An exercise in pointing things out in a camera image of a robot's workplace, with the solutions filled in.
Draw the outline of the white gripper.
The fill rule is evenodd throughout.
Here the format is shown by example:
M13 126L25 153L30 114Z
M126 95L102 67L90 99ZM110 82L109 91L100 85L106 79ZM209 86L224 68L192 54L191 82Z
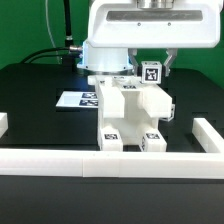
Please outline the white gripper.
M143 0L95 0L90 8L88 41L94 47L128 50L133 74L142 68L133 48L169 48L163 63L168 77L176 48L212 48L221 35L222 0L168 0L168 6L143 8Z

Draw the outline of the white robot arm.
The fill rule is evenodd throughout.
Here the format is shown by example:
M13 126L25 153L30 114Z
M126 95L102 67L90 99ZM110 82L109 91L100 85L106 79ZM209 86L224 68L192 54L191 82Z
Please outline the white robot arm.
M224 0L89 0L82 69L118 73L135 67L137 49L165 49L169 68L182 48L220 40Z

